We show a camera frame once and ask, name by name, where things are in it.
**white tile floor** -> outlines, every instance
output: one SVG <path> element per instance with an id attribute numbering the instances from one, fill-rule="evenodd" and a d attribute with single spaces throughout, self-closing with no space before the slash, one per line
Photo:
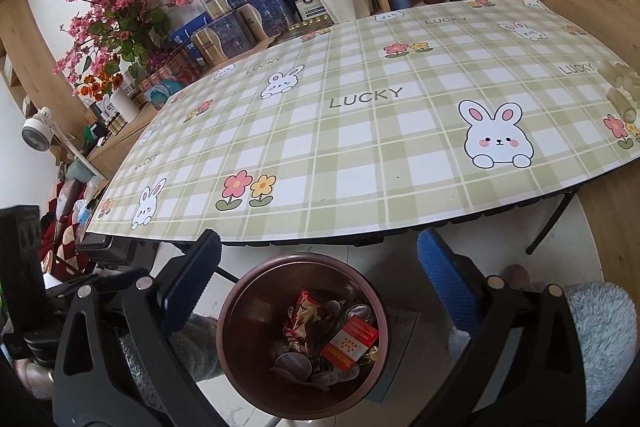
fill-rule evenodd
<path id="1" fill-rule="evenodd" d="M 525 247 L 538 233 L 559 200 L 516 208 L 438 231 L 453 252 L 469 256 L 485 274 L 500 273 L 510 264 L 522 264 L 532 281 L 562 285 L 602 280 L 600 261 L 578 198 L 574 198 L 552 232 L 533 255 Z M 370 247 L 299 245 L 296 247 L 225 247 L 221 266 L 241 277 L 257 264 L 283 253 L 313 251 L 331 255 L 366 275 L 388 306 L 420 312 L 404 359 L 382 405 L 363 401 L 337 417 L 280 423 L 298 427 L 387 427 L 408 425 L 444 381 L 449 370 L 449 323 L 415 253 L 417 233 L 388 237 Z M 179 251 L 162 245 L 152 275 Z M 232 284 L 215 275 L 204 291 L 196 313 L 218 317 Z M 270 416 L 247 403 L 225 377 L 199 384 L 230 427 L 261 427 Z"/>

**green and white plaid tablecloth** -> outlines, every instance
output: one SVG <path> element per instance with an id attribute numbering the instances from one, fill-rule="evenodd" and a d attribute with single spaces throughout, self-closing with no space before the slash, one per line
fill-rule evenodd
<path id="1" fill-rule="evenodd" d="M 640 131 L 606 99 L 603 60 L 621 62 L 535 0 L 336 25 L 174 95 L 89 231 L 304 239 L 429 223 L 570 187 L 640 153 Z"/>

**metal screw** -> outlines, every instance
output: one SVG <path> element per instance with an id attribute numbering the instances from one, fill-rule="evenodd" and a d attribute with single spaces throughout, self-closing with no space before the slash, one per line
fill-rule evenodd
<path id="1" fill-rule="evenodd" d="M 139 290 L 148 290 L 151 288 L 151 285 L 154 283 L 154 280 L 151 277 L 141 277 L 136 281 L 136 288 Z"/>
<path id="2" fill-rule="evenodd" d="M 551 295 L 553 295 L 554 297 L 562 297 L 562 288 L 557 284 L 550 284 L 548 289 L 549 293 L 551 293 Z"/>
<path id="3" fill-rule="evenodd" d="M 84 299 L 85 297 L 88 297 L 89 295 L 91 295 L 91 286 L 89 286 L 88 284 L 85 284 L 84 286 L 80 286 L 78 288 L 78 297 L 81 299 Z"/>
<path id="4" fill-rule="evenodd" d="M 489 285 L 489 288 L 493 288 L 494 290 L 501 290 L 504 288 L 504 280 L 502 277 L 498 277 L 497 275 L 487 277 L 486 283 Z"/>

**artificial rose plant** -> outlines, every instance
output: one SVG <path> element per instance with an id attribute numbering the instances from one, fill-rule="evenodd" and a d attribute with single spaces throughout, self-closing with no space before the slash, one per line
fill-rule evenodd
<path id="1" fill-rule="evenodd" d="M 163 37 L 170 28 L 169 18 L 163 8 L 193 2 L 170 0 L 150 6 L 151 0 L 66 1 L 84 1 L 89 3 L 89 10 L 84 15 L 73 17 L 68 29 L 60 26 L 74 39 L 74 44 L 65 57 L 57 61 L 54 71 L 64 73 L 69 83 L 76 86 L 77 93 L 87 92 L 91 85 L 94 95 L 101 87 L 108 93 L 113 90 L 114 82 L 107 79 L 120 71 L 120 59 L 131 63 L 128 71 L 133 79 L 139 75 L 136 65 L 148 70 L 150 59 L 153 64 L 154 55 L 159 52 L 149 33 L 153 30 L 156 35 Z M 77 67 L 83 57 L 82 74 L 91 69 L 93 75 L 89 82 L 80 83 L 81 74 Z"/>

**rabbit paw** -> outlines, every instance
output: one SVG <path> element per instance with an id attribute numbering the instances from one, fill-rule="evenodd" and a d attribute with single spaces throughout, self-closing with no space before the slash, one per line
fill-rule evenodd
<path id="1" fill-rule="evenodd" d="M 481 169 L 490 169 L 494 166 L 494 161 L 486 154 L 479 154 L 474 158 L 474 165 Z"/>
<path id="2" fill-rule="evenodd" d="M 524 154 L 516 154 L 513 157 L 513 165 L 515 165 L 518 169 L 524 169 L 531 165 L 531 159 Z"/>

